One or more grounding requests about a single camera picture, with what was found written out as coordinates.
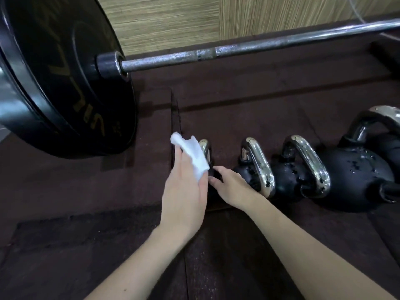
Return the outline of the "person's right hand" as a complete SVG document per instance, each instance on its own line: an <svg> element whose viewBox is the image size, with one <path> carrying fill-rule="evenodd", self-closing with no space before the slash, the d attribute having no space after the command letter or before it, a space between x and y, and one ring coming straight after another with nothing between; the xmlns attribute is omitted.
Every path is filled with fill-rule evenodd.
<svg viewBox="0 0 400 300"><path fill-rule="evenodd" d="M214 166L213 168L221 174L226 185L225 190L217 190L217 192L229 205L247 212L253 203L265 199L260 193L251 188L240 174L224 166Z"/></svg>

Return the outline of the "person's left hand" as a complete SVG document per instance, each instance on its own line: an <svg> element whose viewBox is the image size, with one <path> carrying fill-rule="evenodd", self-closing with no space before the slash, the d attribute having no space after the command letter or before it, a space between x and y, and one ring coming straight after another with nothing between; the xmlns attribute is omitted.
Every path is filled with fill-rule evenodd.
<svg viewBox="0 0 400 300"><path fill-rule="evenodd" d="M207 193L199 191L191 158L174 146L174 165L162 196L161 231L174 243L184 246L201 227L206 205Z"/></svg>

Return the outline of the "white tissue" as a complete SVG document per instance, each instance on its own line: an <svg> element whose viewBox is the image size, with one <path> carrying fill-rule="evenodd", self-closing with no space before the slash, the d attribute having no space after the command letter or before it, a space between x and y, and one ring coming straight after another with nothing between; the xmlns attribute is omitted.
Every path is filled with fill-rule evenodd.
<svg viewBox="0 0 400 300"><path fill-rule="evenodd" d="M203 174L210 169L199 141L195 136L185 139L180 133L174 132L170 137L170 142L175 146L179 146L191 158L193 174L197 182L199 182Z"/></svg>

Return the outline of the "smallest black kettlebell chrome handle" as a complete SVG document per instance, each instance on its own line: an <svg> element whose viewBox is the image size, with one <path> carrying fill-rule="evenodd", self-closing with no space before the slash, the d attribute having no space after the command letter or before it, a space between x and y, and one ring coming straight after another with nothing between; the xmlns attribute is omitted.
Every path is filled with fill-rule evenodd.
<svg viewBox="0 0 400 300"><path fill-rule="evenodd" d="M212 146L211 142L209 142L207 139L202 139L199 141L199 145L203 151L203 154L207 160L207 163L209 165L209 170L208 170L208 176L209 177L215 177L216 179L223 181L222 176L219 172L215 171L213 166L214 166L214 161L212 158ZM218 210L226 210L231 208L229 204L227 204L218 194L217 190L211 185L208 184L208 194L207 194L207 206L206 206L206 212L213 212L213 211L218 211Z"/></svg>

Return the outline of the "person's left forearm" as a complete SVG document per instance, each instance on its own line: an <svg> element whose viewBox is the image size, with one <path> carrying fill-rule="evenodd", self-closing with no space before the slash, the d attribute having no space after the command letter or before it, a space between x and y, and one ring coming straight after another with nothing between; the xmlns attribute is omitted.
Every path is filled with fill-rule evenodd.
<svg viewBox="0 0 400 300"><path fill-rule="evenodd" d="M184 226L157 226L84 300L147 300L164 271L195 232Z"/></svg>

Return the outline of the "person's right forearm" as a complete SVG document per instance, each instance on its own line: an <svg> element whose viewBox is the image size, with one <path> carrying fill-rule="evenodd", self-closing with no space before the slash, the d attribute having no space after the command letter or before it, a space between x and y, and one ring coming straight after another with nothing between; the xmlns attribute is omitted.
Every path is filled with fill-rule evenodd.
<svg viewBox="0 0 400 300"><path fill-rule="evenodd" d="M243 211L307 300L396 300L389 292L255 193Z"/></svg>

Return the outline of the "steel barbell bar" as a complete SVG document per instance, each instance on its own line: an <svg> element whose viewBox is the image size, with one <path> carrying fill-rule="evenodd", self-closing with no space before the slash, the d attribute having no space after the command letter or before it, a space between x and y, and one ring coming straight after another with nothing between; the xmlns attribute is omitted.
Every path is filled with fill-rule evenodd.
<svg viewBox="0 0 400 300"><path fill-rule="evenodd" d="M365 24L346 25L339 28L309 31L300 34L285 35L276 38L254 40L244 43L222 45L198 50L182 51L172 54L150 56L134 60L125 60L118 51L96 56L96 68L104 79L122 78L128 80L129 73L155 68L182 65L198 61L208 61L262 51L278 50L297 45L311 44L355 35L382 33L400 28L400 18Z"/></svg>

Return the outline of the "black rubber weight plate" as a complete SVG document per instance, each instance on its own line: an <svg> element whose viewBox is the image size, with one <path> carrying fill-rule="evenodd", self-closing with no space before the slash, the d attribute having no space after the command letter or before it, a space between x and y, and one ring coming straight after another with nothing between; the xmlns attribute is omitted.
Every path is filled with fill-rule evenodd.
<svg viewBox="0 0 400 300"><path fill-rule="evenodd" d="M60 158L124 152L138 110L122 60L98 0L0 0L0 124Z"/></svg>

